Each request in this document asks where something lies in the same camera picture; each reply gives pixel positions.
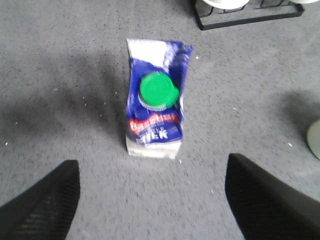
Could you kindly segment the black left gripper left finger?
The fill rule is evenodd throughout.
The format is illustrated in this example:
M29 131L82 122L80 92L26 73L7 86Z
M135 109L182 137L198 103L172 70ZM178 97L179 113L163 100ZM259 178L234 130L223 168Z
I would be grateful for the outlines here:
M2 240L64 240L80 199L77 160L65 160L0 208Z

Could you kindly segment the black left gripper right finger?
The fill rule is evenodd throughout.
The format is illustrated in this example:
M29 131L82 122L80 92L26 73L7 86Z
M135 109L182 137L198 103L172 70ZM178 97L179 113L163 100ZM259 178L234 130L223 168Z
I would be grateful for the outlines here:
M318 240L319 201L240 153L228 156L225 194L246 240Z

